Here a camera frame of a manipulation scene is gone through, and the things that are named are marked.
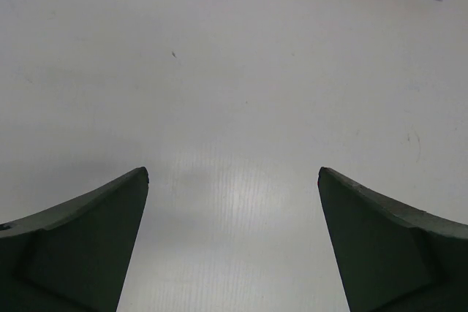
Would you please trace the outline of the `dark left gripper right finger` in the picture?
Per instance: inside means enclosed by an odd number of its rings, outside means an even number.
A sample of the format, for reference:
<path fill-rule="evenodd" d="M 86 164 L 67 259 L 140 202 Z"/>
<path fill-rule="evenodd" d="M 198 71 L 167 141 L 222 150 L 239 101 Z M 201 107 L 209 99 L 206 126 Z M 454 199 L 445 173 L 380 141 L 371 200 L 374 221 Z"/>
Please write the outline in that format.
<path fill-rule="evenodd" d="M 467 225 L 328 167 L 317 185 L 351 311 L 467 310 Z"/>

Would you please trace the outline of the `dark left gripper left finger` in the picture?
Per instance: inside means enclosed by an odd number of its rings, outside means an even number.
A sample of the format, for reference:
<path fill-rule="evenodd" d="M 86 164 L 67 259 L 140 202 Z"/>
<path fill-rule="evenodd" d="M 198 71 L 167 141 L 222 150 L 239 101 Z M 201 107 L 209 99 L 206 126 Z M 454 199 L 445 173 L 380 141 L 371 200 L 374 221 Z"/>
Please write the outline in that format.
<path fill-rule="evenodd" d="M 138 167 L 1 225 L 2 311 L 115 311 L 148 196 Z"/>

